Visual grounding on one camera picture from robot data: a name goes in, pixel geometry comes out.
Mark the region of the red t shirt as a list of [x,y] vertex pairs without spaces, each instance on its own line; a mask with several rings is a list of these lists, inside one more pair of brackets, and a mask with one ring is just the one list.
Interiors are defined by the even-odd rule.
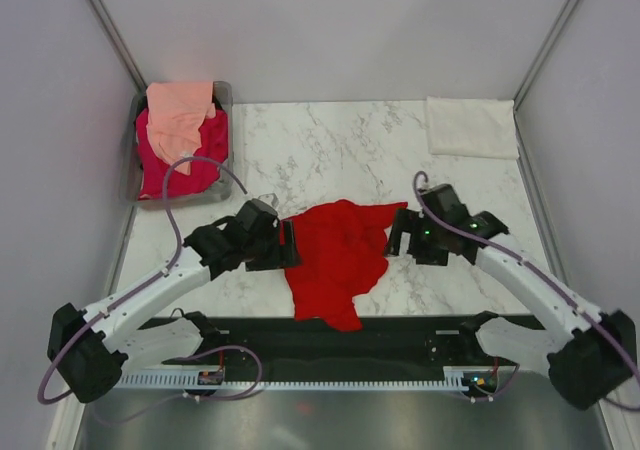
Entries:
[[288,219],[301,264],[285,270],[294,319],[320,319],[340,332],[363,328],[354,298],[369,293],[386,273],[386,229],[406,202],[358,205],[341,199]]

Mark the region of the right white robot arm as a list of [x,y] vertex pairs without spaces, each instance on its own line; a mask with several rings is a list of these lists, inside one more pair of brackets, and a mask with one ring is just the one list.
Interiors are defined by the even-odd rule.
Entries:
[[542,326],[534,330],[481,312],[465,323],[457,341],[465,361],[491,356],[523,366],[548,378],[580,410],[639,377],[635,324],[628,315],[605,313],[541,269],[499,218],[488,211],[470,214],[451,185],[414,193],[421,208],[396,211],[386,255],[398,255],[407,234],[407,252],[418,265],[445,266],[451,255],[460,256],[506,288]]

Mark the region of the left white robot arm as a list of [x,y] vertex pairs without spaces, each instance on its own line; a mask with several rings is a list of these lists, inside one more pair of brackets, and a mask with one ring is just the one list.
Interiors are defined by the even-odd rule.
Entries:
[[83,404],[106,395],[127,373],[167,360],[208,363],[219,352],[199,313],[144,329],[159,311],[239,267],[247,271],[293,268],[301,263],[294,224],[259,200],[237,214],[200,226],[177,239],[176,253],[141,282],[83,309],[67,303],[52,317],[47,356],[69,394]]

